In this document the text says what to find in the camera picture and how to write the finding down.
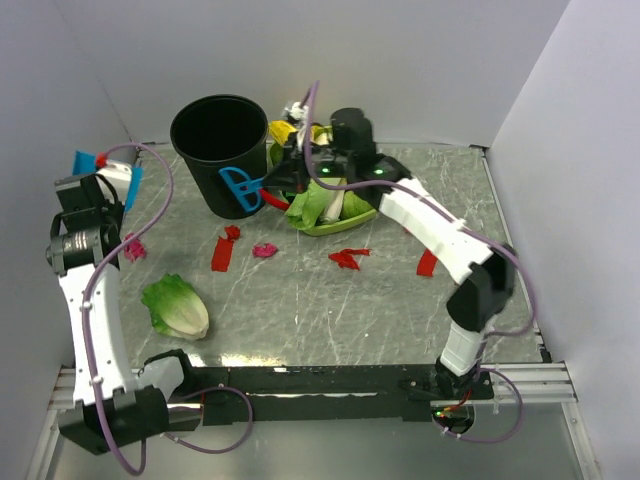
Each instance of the blue part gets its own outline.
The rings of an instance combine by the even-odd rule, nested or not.
[[[76,158],[73,161],[73,172],[71,175],[81,173],[93,173],[96,171],[96,156],[90,153],[76,151]]]
[[[80,175],[83,173],[94,173],[96,168],[96,156],[91,153],[80,152],[76,150],[76,157],[73,161],[72,175]],[[131,183],[129,184],[129,193],[127,193],[127,201],[124,204],[124,211],[128,212],[133,207],[138,190],[140,189],[140,181],[142,180],[142,172],[140,167],[132,167]]]
[[[142,168],[133,167],[131,173],[131,184],[129,185],[129,193],[127,194],[127,201],[124,204],[124,211],[128,212],[133,207],[133,202],[138,194],[140,188],[140,181],[142,180]]]
[[[245,212],[254,212],[262,206],[262,196],[259,193],[259,190],[262,188],[262,178],[252,180],[251,177],[247,175],[247,172],[236,167],[224,167],[218,172]],[[231,172],[242,177],[244,181],[236,182],[231,176]],[[255,202],[253,202],[253,204],[247,200],[249,195],[255,196]]]

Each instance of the red strip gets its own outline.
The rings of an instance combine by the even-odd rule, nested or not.
[[[416,273],[423,277],[433,277],[436,263],[438,263],[438,257],[431,253],[431,250],[427,249],[422,254]]]
[[[351,268],[352,270],[360,270],[360,267],[358,266],[358,262],[356,262],[356,259],[353,258],[348,253],[344,253],[344,252],[330,253],[329,259],[333,260],[338,265],[340,265],[340,268]]]
[[[218,237],[216,249],[211,257],[211,271],[226,272],[231,263],[231,253],[233,252],[233,240]]]
[[[289,204],[287,202],[280,200],[275,195],[271,195],[264,188],[260,189],[260,195],[265,202],[273,207],[279,208],[280,210],[285,212],[289,209]]]
[[[240,229],[235,225],[224,227],[227,238],[218,237],[216,249],[211,257],[212,272],[226,272],[229,270],[231,263],[231,254],[233,253],[233,242],[240,238]]]

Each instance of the black plastic cup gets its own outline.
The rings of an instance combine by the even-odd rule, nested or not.
[[[171,143],[216,215],[238,219],[257,211],[246,212],[218,172],[223,167],[236,167],[251,179],[264,177],[268,131],[264,111],[251,100],[235,95],[201,98],[173,119]]]

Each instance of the white wall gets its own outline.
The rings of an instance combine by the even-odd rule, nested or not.
[[[215,93],[270,118],[321,81],[378,140],[490,145],[567,0],[55,0],[132,136]]]
[[[76,148],[127,140],[52,1],[0,0],[0,478],[23,478],[60,364],[73,359],[62,293],[44,258],[54,180]]]
[[[489,150],[605,478],[640,472],[640,3],[572,0]]]

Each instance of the gray countertop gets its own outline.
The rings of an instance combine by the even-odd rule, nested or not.
[[[505,231],[482,152],[457,147],[385,147],[427,190],[467,225],[505,241]],[[433,363],[450,325],[446,301],[454,284],[442,265],[433,278],[416,275],[424,251],[403,229],[381,215],[360,227],[326,237],[291,228],[283,213],[266,206],[252,217],[225,220],[207,208],[186,165],[165,147],[175,194],[165,216],[144,237],[147,258],[121,259],[120,309],[132,365],[182,348],[194,365],[352,365]],[[158,162],[141,157],[145,173],[123,236],[140,228],[160,207],[166,185]],[[211,256],[223,228],[235,224],[235,243],[226,273],[212,272]],[[279,248],[272,258],[251,255],[256,243]],[[327,255],[343,248],[370,248],[360,271],[340,269]],[[152,328],[140,292],[165,273],[190,282],[210,316],[207,336],[191,342],[165,337]],[[519,288],[496,326],[512,329],[526,321]],[[539,362],[533,333],[493,340],[487,362]]]

